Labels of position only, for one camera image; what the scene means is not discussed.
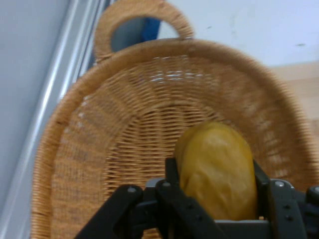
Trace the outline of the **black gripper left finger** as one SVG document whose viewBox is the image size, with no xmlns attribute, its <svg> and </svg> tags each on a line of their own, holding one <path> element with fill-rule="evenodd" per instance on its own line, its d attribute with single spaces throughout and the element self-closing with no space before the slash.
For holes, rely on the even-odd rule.
<svg viewBox="0 0 319 239">
<path fill-rule="evenodd" d="M 178 184 L 175 160 L 165 161 L 166 178 L 154 187 L 118 187 L 77 239 L 141 239 L 157 229 L 163 239 L 215 239 L 217 225 Z"/>
</svg>

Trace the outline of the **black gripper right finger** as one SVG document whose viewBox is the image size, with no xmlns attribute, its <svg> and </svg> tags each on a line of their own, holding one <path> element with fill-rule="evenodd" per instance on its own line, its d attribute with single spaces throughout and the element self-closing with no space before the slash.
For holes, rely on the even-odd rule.
<svg viewBox="0 0 319 239">
<path fill-rule="evenodd" d="M 257 162 L 254 171 L 259 215 L 269 223 L 273 239 L 319 237 L 319 187 L 301 192 L 287 180 L 271 179 Z"/>
</svg>

